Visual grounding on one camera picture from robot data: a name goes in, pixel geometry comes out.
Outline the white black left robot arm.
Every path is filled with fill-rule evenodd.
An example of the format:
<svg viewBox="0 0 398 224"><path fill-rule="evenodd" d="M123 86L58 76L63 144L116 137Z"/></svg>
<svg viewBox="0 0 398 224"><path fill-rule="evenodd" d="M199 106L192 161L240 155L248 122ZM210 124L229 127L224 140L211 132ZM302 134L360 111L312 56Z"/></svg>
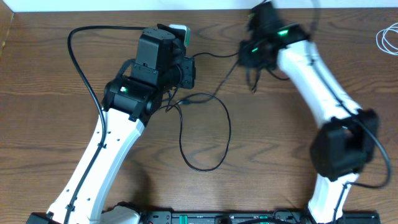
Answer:
<svg viewBox="0 0 398 224"><path fill-rule="evenodd" d="M98 122L68 184L48 210L31 213L29 223L138 223L139 212L104 203L121 165L151 116L172 89L191 89L195 61L186 55L187 26L143 27L136 57L123 63L96 100Z"/></svg>

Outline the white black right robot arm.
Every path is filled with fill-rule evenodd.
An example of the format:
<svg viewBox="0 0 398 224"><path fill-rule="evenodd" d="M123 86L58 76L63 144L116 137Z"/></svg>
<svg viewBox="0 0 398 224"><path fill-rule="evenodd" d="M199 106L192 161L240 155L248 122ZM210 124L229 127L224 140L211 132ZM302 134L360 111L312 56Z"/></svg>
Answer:
<svg viewBox="0 0 398 224"><path fill-rule="evenodd" d="M386 177L377 188L386 187L392 179L391 159L377 138L378 115L362 109L322 60L313 39L319 12L314 13L309 31L299 24L286 24L270 1L254 6L249 16L250 38L239 45L239 64L256 72L284 72L318 127L310 146L317 179L301 221L346 223L344 202L350 189L359 185L359 175L372 161L375 150L386 165Z"/></svg>

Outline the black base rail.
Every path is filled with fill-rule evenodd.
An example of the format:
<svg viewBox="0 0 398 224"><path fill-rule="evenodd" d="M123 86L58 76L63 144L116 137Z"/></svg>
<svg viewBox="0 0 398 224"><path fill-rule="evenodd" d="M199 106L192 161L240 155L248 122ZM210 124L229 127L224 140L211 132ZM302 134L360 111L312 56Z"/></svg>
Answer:
<svg viewBox="0 0 398 224"><path fill-rule="evenodd" d="M138 207L119 202L102 212L100 223L132 224L214 224L214 223L315 223L308 207L277 208L274 211L178 211L162 207Z"/></svg>

